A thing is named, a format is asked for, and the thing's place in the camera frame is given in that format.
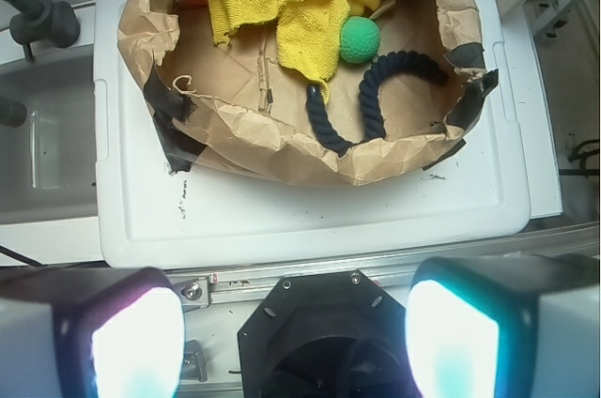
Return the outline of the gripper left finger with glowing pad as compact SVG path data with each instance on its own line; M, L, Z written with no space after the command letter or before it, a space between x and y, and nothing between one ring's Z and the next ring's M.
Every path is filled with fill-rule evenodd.
M157 268L4 268L4 397L172 397L182 304Z

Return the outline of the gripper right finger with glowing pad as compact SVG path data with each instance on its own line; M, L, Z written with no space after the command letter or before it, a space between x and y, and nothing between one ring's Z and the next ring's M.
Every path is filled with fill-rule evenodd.
M424 397L597 397L600 261L428 258L413 276L405 331Z

